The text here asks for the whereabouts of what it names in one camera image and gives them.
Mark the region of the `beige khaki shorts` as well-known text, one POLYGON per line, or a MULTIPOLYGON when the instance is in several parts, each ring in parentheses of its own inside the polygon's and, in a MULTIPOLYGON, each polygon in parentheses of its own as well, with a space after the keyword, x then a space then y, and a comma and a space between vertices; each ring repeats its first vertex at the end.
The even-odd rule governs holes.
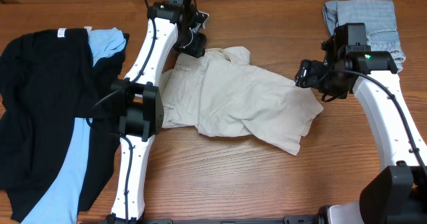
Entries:
POLYGON ((245 47, 181 54, 161 76, 163 128, 194 126, 208 137, 254 135, 291 155, 323 107, 310 89, 250 65, 245 47))

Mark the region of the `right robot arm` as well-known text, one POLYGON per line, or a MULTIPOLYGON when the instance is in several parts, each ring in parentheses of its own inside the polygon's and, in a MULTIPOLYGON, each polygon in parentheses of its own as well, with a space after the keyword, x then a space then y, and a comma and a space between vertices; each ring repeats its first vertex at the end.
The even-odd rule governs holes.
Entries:
POLYGON ((372 130, 381 172, 357 201, 321 207, 309 223, 425 223, 426 144, 405 103, 398 68, 387 51, 372 51, 363 23, 334 29, 323 61, 304 59, 296 86, 314 88, 327 103, 353 94, 372 130))

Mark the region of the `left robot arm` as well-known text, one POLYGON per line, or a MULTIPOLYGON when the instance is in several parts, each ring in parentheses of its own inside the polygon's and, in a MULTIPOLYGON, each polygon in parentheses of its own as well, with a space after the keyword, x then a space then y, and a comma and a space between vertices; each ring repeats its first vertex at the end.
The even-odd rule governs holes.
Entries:
POLYGON ((196 0, 167 0, 147 6, 147 33, 125 79, 114 81, 103 98, 115 105, 121 163, 115 201, 105 223, 143 223, 143 198, 149 152, 161 131, 164 109, 158 87, 169 52, 192 57, 205 53, 208 13, 196 0))

